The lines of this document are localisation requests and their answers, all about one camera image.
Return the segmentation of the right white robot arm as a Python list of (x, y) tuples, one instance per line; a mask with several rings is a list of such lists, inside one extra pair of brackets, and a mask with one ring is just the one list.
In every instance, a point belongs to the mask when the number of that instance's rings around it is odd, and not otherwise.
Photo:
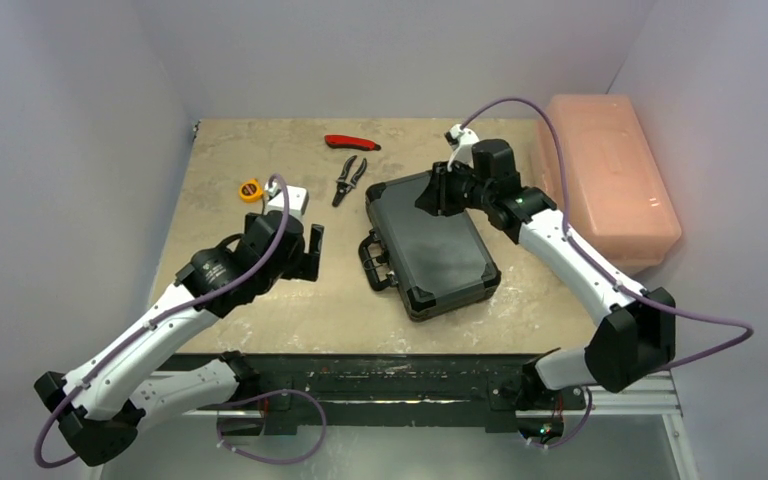
[(557, 349), (526, 364), (521, 392), (529, 404), (544, 407), (575, 386), (618, 393), (674, 359), (675, 300), (665, 289), (646, 289), (565, 225), (546, 193), (522, 184), (507, 141), (448, 142), (451, 157), (433, 164), (416, 208), (432, 216), (484, 212), (493, 227), (554, 272), (596, 327), (586, 346)]

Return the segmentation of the black poker set case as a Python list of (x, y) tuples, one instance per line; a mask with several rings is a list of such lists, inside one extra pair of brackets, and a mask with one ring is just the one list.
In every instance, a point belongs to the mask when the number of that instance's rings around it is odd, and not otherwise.
[(502, 279), (467, 213), (435, 217), (414, 206), (428, 183), (422, 172), (369, 186), (371, 229), (358, 247), (370, 288), (396, 289), (414, 322), (486, 301)]

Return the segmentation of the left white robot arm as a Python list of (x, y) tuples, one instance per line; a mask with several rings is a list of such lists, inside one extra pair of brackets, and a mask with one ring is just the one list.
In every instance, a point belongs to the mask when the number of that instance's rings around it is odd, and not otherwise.
[(274, 397), (238, 351), (161, 380), (152, 374), (198, 333), (266, 294), (279, 280), (318, 278), (325, 228), (289, 214), (250, 213), (244, 229), (199, 250), (160, 299), (113, 343), (67, 372), (46, 372), (34, 389), (50, 412), (34, 445), (36, 463), (102, 465), (141, 433), (185, 412), (262, 407)]

